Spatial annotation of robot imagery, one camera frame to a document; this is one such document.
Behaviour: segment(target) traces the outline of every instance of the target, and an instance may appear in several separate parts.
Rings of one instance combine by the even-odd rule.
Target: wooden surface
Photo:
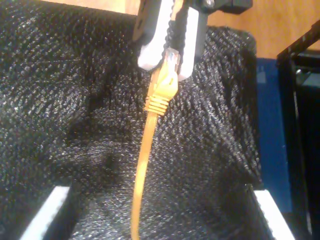
[[[135,15],[140,0],[47,0]],[[257,42],[257,56],[277,54],[307,32],[320,19],[320,0],[253,0],[253,8],[241,15],[215,12],[208,25],[229,26],[251,32]],[[317,42],[311,47],[320,50]]]

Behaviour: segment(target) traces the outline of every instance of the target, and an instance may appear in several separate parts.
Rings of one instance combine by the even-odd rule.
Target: black metal frame
[[[287,47],[277,56],[281,106],[284,121],[284,133],[288,159],[289,180],[292,198],[291,222],[299,230],[291,230],[296,239],[312,238],[308,188],[306,182],[306,162],[302,143],[301,123],[297,101],[296,66],[306,71],[320,70],[320,51],[306,51],[320,39],[320,20],[302,37]]]

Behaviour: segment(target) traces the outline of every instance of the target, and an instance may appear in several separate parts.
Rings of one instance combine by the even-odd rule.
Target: cable
[[[151,82],[145,101],[145,110],[148,111],[148,115],[143,132],[133,190],[131,211],[132,240],[140,239],[140,210],[153,136],[157,126],[158,115],[163,116],[166,113],[169,101],[178,91],[177,68],[179,61],[180,56],[178,51],[168,48],[161,68],[158,68],[151,76]]]

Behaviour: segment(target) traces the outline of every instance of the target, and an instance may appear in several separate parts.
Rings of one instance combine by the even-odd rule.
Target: black foam
[[[33,0],[4,0],[0,13],[0,234],[19,236],[52,187],[72,182],[71,239],[129,239],[150,82],[135,17]],[[261,183],[255,47],[208,28],[158,121],[142,240],[261,239],[244,192]]]

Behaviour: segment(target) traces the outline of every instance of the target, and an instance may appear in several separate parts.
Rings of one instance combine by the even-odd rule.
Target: blue panel
[[[258,58],[257,94],[264,186],[280,211],[292,211],[289,170],[276,60]]]

